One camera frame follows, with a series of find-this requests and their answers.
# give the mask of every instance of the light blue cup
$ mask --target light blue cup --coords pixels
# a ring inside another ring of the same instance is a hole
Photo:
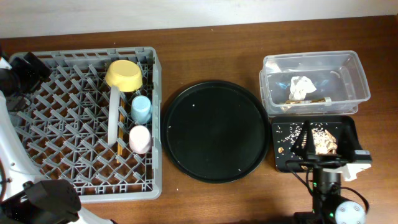
[[[152,117],[152,105],[146,96],[136,96],[131,103],[131,118],[138,124],[146,124]]]

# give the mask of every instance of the black round tray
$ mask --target black round tray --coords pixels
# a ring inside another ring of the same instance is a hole
[[[239,85],[211,81],[179,94],[163,117],[162,144],[170,160],[195,179],[224,183],[252,172],[270,141],[268,116]]]

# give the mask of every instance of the pink cup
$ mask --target pink cup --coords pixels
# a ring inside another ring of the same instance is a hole
[[[145,154],[152,146],[152,137],[149,130],[142,125],[134,126],[129,134],[130,148],[138,154]]]

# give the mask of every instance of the white plate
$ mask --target white plate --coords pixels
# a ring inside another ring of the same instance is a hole
[[[111,99],[109,100],[108,117],[108,146],[112,147],[118,139],[118,118],[119,118],[119,88],[115,85],[111,87]]]

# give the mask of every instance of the gray dish rack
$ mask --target gray dish rack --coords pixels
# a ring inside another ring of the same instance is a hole
[[[31,161],[49,179],[65,179],[84,202],[155,199],[162,191],[160,144],[161,66],[151,47],[33,52],[52,70],[49,81],[30,95],[31,105],[18,112],[15,126]],[[11,57],[23,57],[16,53]],[[126,103],[118,126],[123,138],[108,147],[110,87],[104,77],[115,60],[130,60],[142,70],[143,86],[134,93],[120,93]],[[128,132],[136,125],[128,111],[137,95],[152,100],[152,149],[136,154],[129,148]]]

